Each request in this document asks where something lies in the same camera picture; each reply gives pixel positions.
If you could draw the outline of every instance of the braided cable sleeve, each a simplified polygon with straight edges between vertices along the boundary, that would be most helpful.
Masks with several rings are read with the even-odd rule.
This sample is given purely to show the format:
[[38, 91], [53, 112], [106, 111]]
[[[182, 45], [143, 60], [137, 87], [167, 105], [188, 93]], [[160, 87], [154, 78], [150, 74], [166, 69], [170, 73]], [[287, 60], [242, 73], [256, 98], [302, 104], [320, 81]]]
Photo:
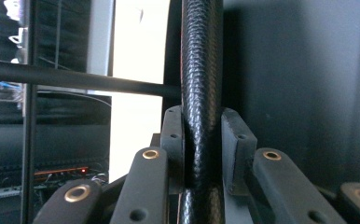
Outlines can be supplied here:
[[182, 99], [186, 188], [179, 223], [224, 223], [221, 175], [222, 0], [184, 0]]

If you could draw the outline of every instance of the vertical pole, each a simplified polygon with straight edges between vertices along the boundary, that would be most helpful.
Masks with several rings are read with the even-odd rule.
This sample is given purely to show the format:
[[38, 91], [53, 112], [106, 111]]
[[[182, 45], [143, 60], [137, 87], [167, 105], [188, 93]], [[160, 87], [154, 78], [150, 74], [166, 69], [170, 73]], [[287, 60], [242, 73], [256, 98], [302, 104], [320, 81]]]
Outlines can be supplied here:
[[186, 133], [186, 189], [182, 224], [224, 223], [220, 115], [222, 0], [184, 0], [182, 97]]
[[57, 15], [57, 34], [55, 44], [55, 69], [59, 67], [59, 46], [61, 44], [61, 19], [62, 19], [62, 0], [58, 2], [58, 15]]
[[[25, 47], [27, 49], [26, 64], [34, 63], [34, 0], [24, 2], [24, 31], [27, 32]], [[21, 224], [33, 222], [34, 212], [34, 178], [35, 178], [35, 125], [37, 86], [25, 84], [23, 87], [23, 149], [22, 149], [22, 192], [21, 192]]]
[[34, 218], [36, 86], [25, 84], [22, 152], [21, 223]]

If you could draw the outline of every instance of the metal rod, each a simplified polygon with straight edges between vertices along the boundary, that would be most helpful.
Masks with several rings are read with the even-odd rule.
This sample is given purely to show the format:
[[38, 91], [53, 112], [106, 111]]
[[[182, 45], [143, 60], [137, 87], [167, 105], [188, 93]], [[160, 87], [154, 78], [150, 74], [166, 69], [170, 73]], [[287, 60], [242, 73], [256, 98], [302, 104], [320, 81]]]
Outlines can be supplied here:
[[36, 86], [26, 84], [23, 118], [21, 223], [34, 218]]
[[61, 18], [62, 18], [62, 0], [58, 3], [58, 15], [57, 15], [57, 34], [55, 44], [55, 68], [58, 69], [59, 65], [59, 46], [61, 44]]
[[[25, 63], [34, 63], [34, 31], [36, 2], [27, 0], [24, 3], [24, 26], [27, 31], [23, 40], [26, 47]], [[23, 149], [22, 149], [22, 193], [21, 193], [21, 224], [32, 223], [34, 211], [34, 181], [35, 181], [35, 125], [37, 86], [24, 85], [23, 104]]]
[[84, 90], [118, 91], [168, 98], [180, 98], [181, 96], [180, 88], [174, 86], [2, 62], [0, 62], [0, 81]]

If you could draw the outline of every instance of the black plastic bracket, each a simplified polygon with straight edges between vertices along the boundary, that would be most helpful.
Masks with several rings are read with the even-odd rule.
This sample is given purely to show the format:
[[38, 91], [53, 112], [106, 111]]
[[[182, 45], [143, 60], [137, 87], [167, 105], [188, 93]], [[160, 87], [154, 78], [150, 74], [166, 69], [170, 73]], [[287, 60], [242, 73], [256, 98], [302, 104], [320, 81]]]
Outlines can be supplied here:
[[133, 159], [110, 223], [166, 223], [167, 197], [166, 151], [144, 148]]
[[169, 194], [179, 194], [184, 189], [184, 134], [181, 106], [166, 110], [160, 133], [160, 148], [168, 153]]
[[44, 204], [34, 224], [95, 223], [93, 211], [101, 193], [101, 187], [93, 181], [79, 179], [69, 182]]
[[249, 195], [244, 172], [253, 164], [256, 137], [235, 110], [225, 108], [221, 116], [223, 179], [227, 192]]
[[275, 214], [275, 223], [346, 223], [283, 152], [259, 149], [253, 168]]
[[337, 205], [346, 221], [360, 223], [360, 183], [346, 183], [340, 186]]

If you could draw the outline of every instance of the bright window light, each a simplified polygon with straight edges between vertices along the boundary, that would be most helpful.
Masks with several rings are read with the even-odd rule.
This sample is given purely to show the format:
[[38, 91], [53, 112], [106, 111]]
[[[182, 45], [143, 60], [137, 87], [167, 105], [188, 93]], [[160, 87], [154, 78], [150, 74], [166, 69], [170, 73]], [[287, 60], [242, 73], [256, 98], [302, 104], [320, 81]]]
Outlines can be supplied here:
[[[113, 76], [163, 83], [169, 0], [117, 0]], [[114, 93], [110, 181], [127, 174], [134, 154], [160, 133], [162, 98]]]

